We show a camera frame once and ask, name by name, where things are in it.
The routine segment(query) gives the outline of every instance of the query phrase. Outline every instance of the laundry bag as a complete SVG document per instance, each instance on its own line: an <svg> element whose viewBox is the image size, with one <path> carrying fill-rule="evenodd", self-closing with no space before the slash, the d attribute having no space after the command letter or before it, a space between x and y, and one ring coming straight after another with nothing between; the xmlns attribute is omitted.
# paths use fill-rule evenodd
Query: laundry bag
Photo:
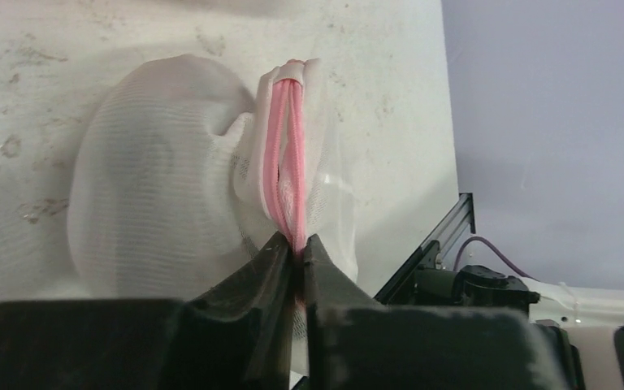
<svg viewBox="0 0 624 390"><path fill-rule="evenodd" d="M192 55L141 65L84 136L67 216L75 267L95 297L203 294L276 231L299 256L319 234L352 281L353 189L319 60L264 75L256 98ZM292 369L306 373L304 312Z"/></svg>

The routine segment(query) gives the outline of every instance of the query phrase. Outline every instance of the white netting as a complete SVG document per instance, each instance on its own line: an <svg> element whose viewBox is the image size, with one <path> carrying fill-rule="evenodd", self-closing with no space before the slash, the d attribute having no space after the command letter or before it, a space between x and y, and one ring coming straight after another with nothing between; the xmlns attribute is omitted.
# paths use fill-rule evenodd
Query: white netting
<svg viewBox="0 0 624 390"><path fill-rule="evenodd" d="M354 281L353 194L315 69L305 152L320 158L306 172L307 232ZM268 241L275 225L245 191L255 108L235 74L191 55L145 63L114 88L84 137L68 211L73 262L95 296L192 299ZM292 368L306 373L299 314L294 345Z"/></svg>

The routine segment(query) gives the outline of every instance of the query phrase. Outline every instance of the pink fabric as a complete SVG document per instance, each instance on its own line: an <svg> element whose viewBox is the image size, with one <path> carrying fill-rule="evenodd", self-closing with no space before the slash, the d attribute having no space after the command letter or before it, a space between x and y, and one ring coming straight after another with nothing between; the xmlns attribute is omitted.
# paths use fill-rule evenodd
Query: pink fabric
<svg viewBox="0 0 624 390"><path fill-rule="evenodd" d="M296 80L285 79L273 85L266 144L264 149L264 198L266 208L279 230L288 238L293 252L300 255L305 248L306 189L305 189L305 129L302 118L303 89ZM281 136L284 117L288 109L288 144L284 150L282 167L279 166ZM280 172L290 173L292 193L280 188ZM283 199L291 204L284 204ZM291 220L286 219L289 210Z"/></svg>

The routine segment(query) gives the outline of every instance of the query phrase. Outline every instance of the light purple wall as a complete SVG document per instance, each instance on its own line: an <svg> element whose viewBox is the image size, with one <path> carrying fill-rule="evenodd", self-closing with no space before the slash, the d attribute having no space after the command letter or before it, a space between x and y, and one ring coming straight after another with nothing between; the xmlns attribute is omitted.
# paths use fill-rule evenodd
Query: light purple wall
<svg viewBox="0 0 624 390"><path fill-rule="evenodd" d="M624 288L624 0L443 5L478 233L543 281Z"/></svg>

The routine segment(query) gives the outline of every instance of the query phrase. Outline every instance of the white table surface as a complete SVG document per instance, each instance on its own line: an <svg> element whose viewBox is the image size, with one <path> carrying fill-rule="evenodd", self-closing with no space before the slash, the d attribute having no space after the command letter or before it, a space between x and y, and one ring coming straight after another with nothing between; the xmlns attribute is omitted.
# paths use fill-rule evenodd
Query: white table surface
<svg viewBox="0 0 624 390"><path fill-rule="evenodd" d="M253 91L291 58L333 67L375 293L457 200L441 18L438 0L0 0L0 270L19 275L0 298L84 295L65 206L85 122L132 69L184 53Z"/></svg>

